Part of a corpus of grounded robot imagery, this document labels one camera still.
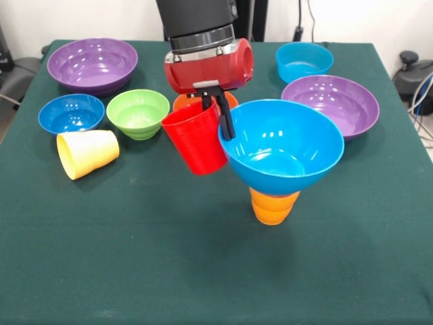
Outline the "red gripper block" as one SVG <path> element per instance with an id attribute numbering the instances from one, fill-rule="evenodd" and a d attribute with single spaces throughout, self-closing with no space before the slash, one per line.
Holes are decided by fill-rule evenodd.
<path id="1" fill-rule="evenodd" d="M 219 86 L 215 98 L 220 107 L 220 125 L 224 139 L 234 139 L 229 102 L 224 90 L 245 86 L 252 78 L 254 56 L 247 39 L 236 39 L 224 46 L 187 54 L 169 52 L 164 59 L 168 83 L 178 94 L 197 93 L 200 89 Z M 216 102 L 209 91 L 200 93 L 202 109 Z"/>

